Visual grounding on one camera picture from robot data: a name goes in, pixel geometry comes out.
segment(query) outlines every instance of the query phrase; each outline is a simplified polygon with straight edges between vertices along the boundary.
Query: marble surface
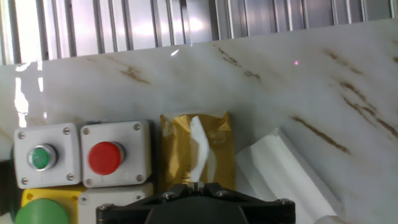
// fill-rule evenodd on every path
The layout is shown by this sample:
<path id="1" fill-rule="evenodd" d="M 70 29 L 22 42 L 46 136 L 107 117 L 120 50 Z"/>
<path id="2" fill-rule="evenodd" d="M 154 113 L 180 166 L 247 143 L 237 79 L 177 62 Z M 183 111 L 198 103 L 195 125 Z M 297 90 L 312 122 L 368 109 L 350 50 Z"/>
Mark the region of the marble surface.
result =
<path id="1" fill-rule="evenodd" d="M 398 20 L 5 66 L 0 151 L 18 126 L 228 110 L 237 151 L 281 127 L 342 220 L 395 223 L 397 86 Z"/>

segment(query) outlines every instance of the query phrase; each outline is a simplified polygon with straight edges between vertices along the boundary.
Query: push button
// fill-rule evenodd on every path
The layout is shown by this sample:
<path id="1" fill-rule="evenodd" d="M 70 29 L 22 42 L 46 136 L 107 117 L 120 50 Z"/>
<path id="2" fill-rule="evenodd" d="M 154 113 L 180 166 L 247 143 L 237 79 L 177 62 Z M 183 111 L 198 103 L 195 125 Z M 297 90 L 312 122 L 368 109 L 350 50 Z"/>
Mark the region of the push button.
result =
<path id="1" fill-rule="evenodd" d="M 100 142 L 91 148 L 88 154 L 90 169 L 99 175 L 115 172 L 124 160 L 122 145 L 116 142 Z"/>
<path id="2" fill-rule="evenodd" d="M 50 169 L 56 161 L 56 150 L 49 144 L 36 146 L 28 154 L 29 165 L 38 171 Z"/>

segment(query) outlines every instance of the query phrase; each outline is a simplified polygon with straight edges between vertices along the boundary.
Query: metal screw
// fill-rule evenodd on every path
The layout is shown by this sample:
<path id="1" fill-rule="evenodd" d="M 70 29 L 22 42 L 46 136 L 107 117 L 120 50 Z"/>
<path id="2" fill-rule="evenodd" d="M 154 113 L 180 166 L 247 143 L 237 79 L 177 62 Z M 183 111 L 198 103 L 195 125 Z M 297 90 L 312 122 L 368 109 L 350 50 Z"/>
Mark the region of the metal screw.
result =
<path id="1" fill-rule="evenodd" d="M 66 135 L 70 134 L 70 128 L 64 128 L 64 129 L 62 130 L 62 133 L 63 133 L 63 134 L 66 134 Z"/>
<path id="2" fill-rule="evenodd" d="M 25 133 L 18 133 L 18 138 L 19 139 L 24 139 L 25 138 Z"/>
<path id="3" fill-rule="evenodd" d="M 141 125 L 135 124 L 135 125 L 134 125 L 134 129 L 135 129 L 136 131 L 140 130 L 140 129 L 141 129 Z"/>
<path id="4" fill-rule="evenodd" d="M 93 181 L 91 179 L 87 179 L 86 180 L 86 185 L 87 186 L 90 186 L 92 183 L 93 183 Z"/>
<path id="5" fill-rule="evenodd" d="M 67 179 L 70 180 L 70 181 L 73 181 L 74 178 L 75 178 L 75 176 L 73 174 L 68 174 L 67 175 Z"/>
<path id="6" fill-rule="evenodd" d="M 27 179 L 26 179 L 26 178 L 22 178 L 21 183 L 22 183 L 23 185 L 27 185 Z"/>
<path id="7" fill-rule="evenodd" d="M 219 190 L 216 192 L 217 197 L 224 197 L 227 194 L 228 194 L 228 191 L 226 191 L 226 190 Z"/>
<path id="8" fill-rule="evenodd" d="M 171 199 L 171 198 L 175 198 L 175 193 L 174 192 L 164 192 L 162 194 L 162 197 L 166 198 L 167 200 Z"/>
<path id="9" fill-rule="evenodd" d="M 113 204 L 111 204 L 111 203 L 105 203 L 105 204 L 99 206 L 98 209 L 105 210 L 105 209 L 110 208 L 112 206 L 113 206 Z"/>
<path id="10" fill-rule="evenodd" d="M 83 129 L 83 134 L 87 135 L 90 133 L 90 130 L 88 128 Z"/>
<path id="11" fill-rule="evenodd" d="M 138 176 L 136 177 L 136 180 L 137 180 L 138 182 L 141 182 L 142 180 L 144 180 L 144 176 L 143 176 L 143 175 L 138 175 Z"/>
<path id="12" fill-rule="evenodd" d="M 278 199 L 278 200 L 276 200 L 276 202 L 281 203 L 282 205 L 288 205 L 288 204 L 293 203 L 291 200 L 286 199 L 286 198 Z"/>
<path id="13" fill-rule="evenodd" d="M 88 204 L 88 197 L 86 195 L 79 196 L 79 203 L 82 205 Z"/>
<path id="14" fill-rule="evenodd" d="M 142 193 L 135 193 L 134 194 L 134 198 L 136 200 L 144 199 L 145 198 L 145 194 L 143 195 Z"/>

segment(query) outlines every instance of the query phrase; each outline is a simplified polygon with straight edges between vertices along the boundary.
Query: metal bars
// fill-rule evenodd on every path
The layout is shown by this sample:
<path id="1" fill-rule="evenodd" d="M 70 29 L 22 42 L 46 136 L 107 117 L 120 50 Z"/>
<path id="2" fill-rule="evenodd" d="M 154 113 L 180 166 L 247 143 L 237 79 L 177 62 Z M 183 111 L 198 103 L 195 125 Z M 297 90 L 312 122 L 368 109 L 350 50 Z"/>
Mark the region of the metal bars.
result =
<path id="1" fill-rule="evenodd" d="M 397 17 L 398 0 L 1 0 L 0 64 Z"/>

